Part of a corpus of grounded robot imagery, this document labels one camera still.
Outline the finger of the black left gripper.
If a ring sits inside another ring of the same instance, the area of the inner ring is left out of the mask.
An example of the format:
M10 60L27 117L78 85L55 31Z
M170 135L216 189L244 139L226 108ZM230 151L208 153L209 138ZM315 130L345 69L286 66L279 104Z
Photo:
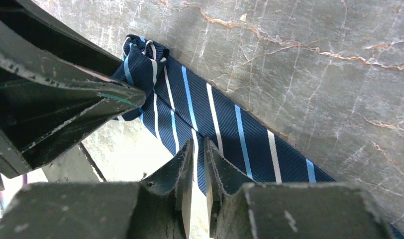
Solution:
M122 81L64 61L0 21L0 173L45 166L145 102Z
M31 0L0 0L0 21L41 50L107 76L120 59L90 42Z

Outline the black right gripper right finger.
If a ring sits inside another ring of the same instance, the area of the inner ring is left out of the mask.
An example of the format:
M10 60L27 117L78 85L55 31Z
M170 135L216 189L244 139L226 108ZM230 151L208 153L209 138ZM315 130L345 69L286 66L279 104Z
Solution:
M253 180L221 156L212 140L204 139L203 151L210 237L253 238L249 207L241 190L242 184Z

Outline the navy striped tie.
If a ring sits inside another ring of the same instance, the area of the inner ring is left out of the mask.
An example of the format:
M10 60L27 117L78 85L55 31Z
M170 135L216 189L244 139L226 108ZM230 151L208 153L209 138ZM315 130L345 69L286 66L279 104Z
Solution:
M204 139L253 182L242 184L252 239L401 239L370 195L336 183L209 83L169 56L169 49L126 37L113 77L146 95L123 115L140 118L172 153L194 141L193 178L206 195Z

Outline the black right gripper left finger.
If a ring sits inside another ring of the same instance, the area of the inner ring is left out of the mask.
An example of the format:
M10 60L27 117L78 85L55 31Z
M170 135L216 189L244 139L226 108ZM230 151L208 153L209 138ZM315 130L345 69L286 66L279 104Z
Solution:
M145 239L190 236L194 141L186 141L166 164L141 182L141 235Z

